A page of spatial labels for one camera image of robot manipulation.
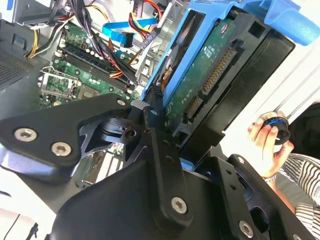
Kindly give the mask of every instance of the motherboard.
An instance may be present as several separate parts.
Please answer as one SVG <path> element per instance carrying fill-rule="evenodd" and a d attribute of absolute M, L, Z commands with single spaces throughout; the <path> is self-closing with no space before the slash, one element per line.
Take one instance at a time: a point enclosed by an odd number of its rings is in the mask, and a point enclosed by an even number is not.
<path fill-rule="evenodd" d="M 128 62 L 127 52 L 116 54 Z M 64 26 L 51 66 L 45 67 L 39 84 L 41 108 L 115 93 L 129 102 L 140 100 L 135 86 L 123 78 L 110 78 L 111 65 L 100 57 L 82 29 L 72 23 Z"/>

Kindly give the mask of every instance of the blue plastic bracket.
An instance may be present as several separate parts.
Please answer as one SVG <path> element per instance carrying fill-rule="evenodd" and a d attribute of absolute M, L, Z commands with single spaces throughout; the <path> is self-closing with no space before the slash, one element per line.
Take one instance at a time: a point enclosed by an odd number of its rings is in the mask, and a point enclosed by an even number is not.
<path fill-rule="evenodd" d="M 164 107 L 169 103 L 171 97 L 178 88 L 184 75 L 207 39 L 216 20 L 225 19 L 233 6 L 244 9 L 246 12 L 255 15 L 266 25 L 269 25 L 283 35 L 291 38 L 298 44 L 304 46 L 309 45 L 320 35 L 320 28 L 307 17 L 300 14 L 300 7 L 291 0 L 193 0 L 190 2 L 187 11 L 182 17 L 182 20 L 168 45 L 168 48 L 164 52 L 162 59 L 147 83 L 142 93 L 142 100 L 145 98 L 146 92 L 154 81 L 155 76 L 161 70 L 160 67 L 169 50 L 172 48 L 172 45 L 176 41 L 179 30 L 185 22 L 189 12 L 191 10 L 196 11 L 204 14 L 205 17 L 179 66 L 175 70 L 170 82 L 164 90 Z"/>
<path fill-rule="evenodd" d="M 14 0 L 8 0 L 8 3 L 6 5 L 6 9 L 8 11 L 12 10 L 12 8 L 14 7 Z"/>

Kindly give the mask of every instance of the red wire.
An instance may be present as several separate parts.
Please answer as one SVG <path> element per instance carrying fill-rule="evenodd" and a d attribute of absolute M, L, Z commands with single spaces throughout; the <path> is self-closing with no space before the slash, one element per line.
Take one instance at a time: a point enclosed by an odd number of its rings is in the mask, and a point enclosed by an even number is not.
<path fill-rule="evenodd" d="M 159 19 L 161 19 L 162 17 L 162 11 L 161 9 L 158 7 L 157 4 L 155 4 L 153 1 L 149 1 L 149 0 L 144 0 L 145 3 L 151 4 L 154 8 L 156 8 L 156 10 L 159 12 Z"/>

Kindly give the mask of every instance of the mounting hole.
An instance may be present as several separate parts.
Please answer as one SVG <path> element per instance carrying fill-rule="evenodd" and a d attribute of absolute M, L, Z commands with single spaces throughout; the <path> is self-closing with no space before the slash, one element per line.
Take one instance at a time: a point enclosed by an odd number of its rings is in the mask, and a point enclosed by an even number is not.
<path fill-rule="evenodd" d="M 237 190 L 237 187 L 235 185 L 230 185 L 230 187 L 233 189 L 233 190 Z"/>
<path fill-rule="evenodd" d="M 132 139 L 134 136 L 136 136 L 137 133 L 135 130 L 128 130 L 125 132 L 124 136 L 127 138 L 127 139 Z"/>
<path fill-rule="evenodd" d="M 173 163 L 174 162 L 174 160 L 172 159 L 172 157 L 170 157 L 170 156 L 165 156 L 165 160 L 168 162 L 168 163 Z"/>
<path fill-rule="evenodd" d="M 163 140 L 162 143 L 166 145 L 168 148 L 170 147 L 170 143 L 167 140 Z"/>
<path fill-rule="evenodd" d="M 207 178 L 211 178 L 211 172 L 207 171 L 205 174 L 204 174 L 205 177 Z"/>
<path fill-rule="evenodd" d="M 154 110 L 154 109 L 151 109 L 150 112 L 151 112 L 152 114 L 156 115 L 156 116 L 159 115 L 159 113 L 158 113 L 156 110 Z"/>

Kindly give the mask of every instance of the hex bolt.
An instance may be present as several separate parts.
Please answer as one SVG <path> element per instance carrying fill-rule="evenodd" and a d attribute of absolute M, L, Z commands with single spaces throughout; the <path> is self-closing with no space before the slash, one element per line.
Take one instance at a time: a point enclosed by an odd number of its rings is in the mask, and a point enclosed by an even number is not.
<path fill-rule="evenodd" d="M 124 101 L 120 100 L 120 99 L 118 99 L 116 102 L 118 104 L 120 104 L 121 106 L 125 106 L 126 105 L 126 103 Z"/>
<path fill-rule="evenodd" d="M 171 199 L 171 206 L 179 214 L 185 214 L 188 209 L 186 202 L 178 196 Z"/>
<path fill-rule="evenodd" d="M 238 156 L 237 159 L 241 164 L 245 163 L 245 160 L 242 157 Z"/>
<path fill-rule="evenodd" d="M 299 237 L 297 234 L 293 234 L 293 239 L 294 240 L 302 240 L 301 237 Z"/>
<path fill-rule="evenodd" d="M 68 143 L 59 141 L 52 145 L 51 151 L 58 157 L 66 157 L 71 154 L 72 148 Z"/>
<path fill-rule="evenodd" d="M 254 237 L 254 231 L 247 222 L 239 221 L 239 228 L 247 238 L 252 239 Z"/>
<path fill-rule="evenodd" d="M 14 132 L 16 139 L 22 142 L 32 142 L 38 136 L 37 132 L 31 128 L 19 128 Z"/>

